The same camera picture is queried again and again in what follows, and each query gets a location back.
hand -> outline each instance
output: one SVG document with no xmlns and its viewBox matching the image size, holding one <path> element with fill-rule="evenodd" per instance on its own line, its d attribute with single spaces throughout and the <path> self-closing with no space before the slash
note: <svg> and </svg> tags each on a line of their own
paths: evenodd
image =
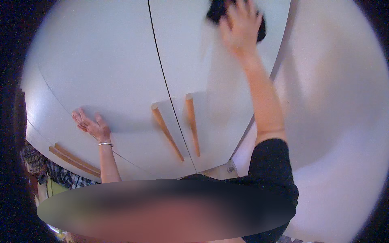
<svg viewBox="0 0 389 243">
<path fill-rule="evenodd" d="M 228 4 L 227 17 L 220 19 L 219 28 L 224 45 L 239 61 L 257 56 L 257 36 L 261 22 L 262 15 L 257 16 L 252 0 L 247 3 L 237 0 L 236 6 L 231 2 Z"/>
<path fill-rule="evenodd" d="M 79 108 L 79 112 L 80 114 L 78 114 L 76 111 L 73 111 L 72 118 L 80 130 L 94 136 L 100 143 L 110 141 L 111 131 L 98 112 L 95 115 L 97 122 L 87 118 L 81 108 Z"/>
</svg>

wrist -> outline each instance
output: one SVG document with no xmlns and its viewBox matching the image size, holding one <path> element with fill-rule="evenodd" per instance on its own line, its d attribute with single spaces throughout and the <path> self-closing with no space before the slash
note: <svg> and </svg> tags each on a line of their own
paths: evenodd
<svg viewBox="0 0 389 243">
<path fill-rule="evenodd" d="M 110 143 L 111 142 L 111 138 L 110 137 L 98 138 L 97 141 L 99 143 Z"/>
<path fill-rule="evenodd" d="M 252 66 L 257 66 L 258 64 L 262 63 L 262 60 L 260 56 L 257 53 L 250 53 L 250 54 L 245 54 L 241 57 L 238 58 L 240 65 L 242 68 L 247 69 Z"/>
</svg>

fingers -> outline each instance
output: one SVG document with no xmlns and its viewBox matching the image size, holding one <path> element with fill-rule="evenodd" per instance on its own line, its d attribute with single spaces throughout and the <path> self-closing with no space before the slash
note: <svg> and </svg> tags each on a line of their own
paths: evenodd
<svg viewBox="0 0 389 243">
<path fill-rule="evenodd" d="M 76 111 L 72 112 L 72 118 L 77 124 L 77 127 L 85 132 L 87 125 L 82 121 L 81 116 Z"/>
<path fill-rule="evenodd" d="M 105 123 L 105 121 L 103 120 L 103 118 L 101 117 L 100 113 L 96 112 L 95 118 L 96 118 L 97 124 L 98 124 L 100 127 L 103 127 L 103 126 L 106 126 L 106 125 L 107 125 L 107 124 Z"/>
<path fill-rule="evenodd" d="M 87 130 L 86 130 L 86 128 L 84 128 L 84 127 L 82 127 L 82 126 L 80 126 L 80 125 L 77 125 L 77 127 L 79 128 L 79 129 L 81 129 L 82 131 L 84 131 L 84 132 L 88 132 Z"/>
<path fill-rule="evenodd" d="M 255 18 L 257 15 L 257 8 L 255 7 L 254 1 L 253 0 L 247 0 L 248 5 L 249 5 L 249 16 L 251 18 Z"/>
<path fill-rule="evenodd" d="M 232 26 L 238 21 L 238 12 L 232 3 L 228 3 L 227 5 L 227 17 Z"/>
<path fill-rule="evenodd" d="M 222 16 L 219 21 L 219 28 L 221 32 L 221 36 L 224 41 L 226 41 L 230 35 L 230 26 L 228 24 L 228 20 L 226 17 Z"/>
<path fill-rule="evenodd" d="M 80 116 L 81 116 L 82 121 L 83 121 L 87 126 L 93 124 L 93 121 L 92 121 L 91 119 L 89 119 L 89 118 L 86 117 L 84 111 L 83 111 L 81 108 L 79 108 L 78 110 L 79 110 L 79 112 L 80 112 Z"/>
<path fill-rule="evenodd" d="M 257 20 L 256 20 L 255 24 L 258 27 L 258 29 L 261 27 L 262 17 L 263 17 L 263 14 L 259 14 L 258 17 L 257 17 Z"/>
<path fill-rule="evenodd" d="M 247 11 L 247 5 L 244 2 L 244 0 L 237 0 L 237 7 L 238 7 L 238 12 L 242 17 L 247 17 L 249 15 Z"/>
<path fill-rule="evenodd" d="M 81 118 L 80 114 L 78 114 L 76 111 L 73 111 L 73 112 L 72 112 L 72 118 L 73 118 L 73 120 L 74 120 L 77 124 L 83 124 L 82 118 Z"/>
</svg>

plaid shirt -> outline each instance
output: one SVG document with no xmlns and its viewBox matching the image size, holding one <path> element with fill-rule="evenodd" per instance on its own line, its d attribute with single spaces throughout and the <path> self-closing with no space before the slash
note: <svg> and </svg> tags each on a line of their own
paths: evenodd
<svg viewBox="0 0 389 243">
<path fill-rule="evenodd" d="M 60 167 L 53 161 L 43 156 L 43 154 L 36 150 L 27 140 L 25 140 L 25 145 L 22 148 L 20 155 L 22 161 L 24 161 L 27 167 L 27 170 L 31 174 L 34 174 L 38 177 L 43 166 L 46 164 L 47 173 L 51 180 L 68 189 L 99 184 L 98 182 L 81 177 L 64 169 L 63 167 Z"/>
</svg>

woman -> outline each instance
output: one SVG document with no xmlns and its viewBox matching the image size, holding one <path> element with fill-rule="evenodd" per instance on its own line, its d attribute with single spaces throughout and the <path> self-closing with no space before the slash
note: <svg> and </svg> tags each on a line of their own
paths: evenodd
<svg viewBox="0 0 389 243">
<path fill-rule="evenodd" d="M 293 182 L 280 101 L 265 72 L 261 58 L 257 55 L 257 33 L 262 16 L 257 16 L 257 10 L 251 0 L 247 3 L 244 0 L 237 0 L 236 5 L 230 3 L 227 9 L 227 17 L 221 18 L 219 29 L 226 48 L 235 56 L 246 73 L 258 134 L 248 175 L 225 181 L 260 186 L 282 195 L 296 207 L 298 189 Z M 99 142 L 102 182 L 121 181 L 112 152 L 110 129 L 102 117 L 96 114 L 97 122 L 93 122 L 86 117 L 82 109 L 79 109 L 79 113 L 74 111 L 72 117 L 79 129 L 91 134 Z M 204 175 L 191 175 L 183 179 L 214 180 Z M 260 234 L 216 242 L 276 242 L 287 225 L 288 223 Z"/>
</svg>

